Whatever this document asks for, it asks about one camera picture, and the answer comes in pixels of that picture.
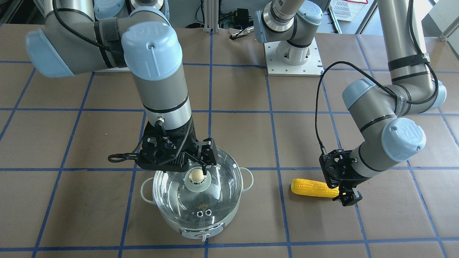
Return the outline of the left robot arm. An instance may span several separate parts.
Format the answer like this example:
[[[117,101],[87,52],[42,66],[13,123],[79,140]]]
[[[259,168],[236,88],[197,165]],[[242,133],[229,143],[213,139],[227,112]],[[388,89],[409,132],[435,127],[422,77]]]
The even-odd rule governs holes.
[[[392,83],[383,86],[354,64],[342,62],[365,77],[342,93],[364,142],[354,150],[330,153],[319,142],[326,184],[339,189],[333,200],[340,200],[344,207],[362,199],[358,184],[424,148],[423,129],[405,116],[435,109],[446,99],[446,88],[430,65],[414,1],[379,0],[377,5]],[[293,68],[309,63],[309,50],[321,20],[321,8],[310,1],[273,0],[256,12],[254,31],[260,43],[279,42],[275,60]]]

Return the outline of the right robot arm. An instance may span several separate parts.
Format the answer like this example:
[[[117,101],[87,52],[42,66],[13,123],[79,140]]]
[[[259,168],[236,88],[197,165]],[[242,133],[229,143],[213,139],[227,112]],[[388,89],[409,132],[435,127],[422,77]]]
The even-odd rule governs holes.
[[[142,169],[204,175],[217,164],[212,138],[195,135],[183,52],[176,31],[159,9],[142,6],[127,17],[95,18],[90,0],[46,1],[46,27],[25,38],[28,56],[48,78],[127,67],[148,123],[138,147],[112,154],[111,163],[134,160]]]

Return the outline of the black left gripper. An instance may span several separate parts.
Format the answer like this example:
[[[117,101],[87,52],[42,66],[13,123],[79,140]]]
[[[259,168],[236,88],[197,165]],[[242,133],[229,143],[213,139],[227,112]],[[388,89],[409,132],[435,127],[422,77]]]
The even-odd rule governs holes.
[[[357,189],[347,188],[356,187],[366,180],[366,177],[357,173],[352,167],[355,162],[350,155],[351,150],[343,149],[320,155],[320,165],[328,188],[335,189],[338,186],[346,188],[340,190],[338,196],[334,197],[334,201],[339,200],[343,207],[353,206],[362,200],[363,196]]]

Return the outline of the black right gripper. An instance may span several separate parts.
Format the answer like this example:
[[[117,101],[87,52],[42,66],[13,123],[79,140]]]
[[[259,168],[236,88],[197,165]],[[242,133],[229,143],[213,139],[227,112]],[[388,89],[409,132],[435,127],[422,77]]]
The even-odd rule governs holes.
[[[163,130],[159,124],[148,122],[136,164],[152,171],[187,171],[192,162],[200,165],[206,176],[207,168],[217,164],[217,157],[213,138],[198,142],[193,120],[173,130]]]

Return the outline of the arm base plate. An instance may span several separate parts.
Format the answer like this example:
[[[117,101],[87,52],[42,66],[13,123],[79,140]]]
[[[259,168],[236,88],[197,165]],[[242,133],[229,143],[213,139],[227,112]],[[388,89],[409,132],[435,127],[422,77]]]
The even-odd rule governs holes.
[[[316,39],[305,48],[287,41],[269,42],[264,44],[264,51],[269,76],[319,77],[323,73]]]

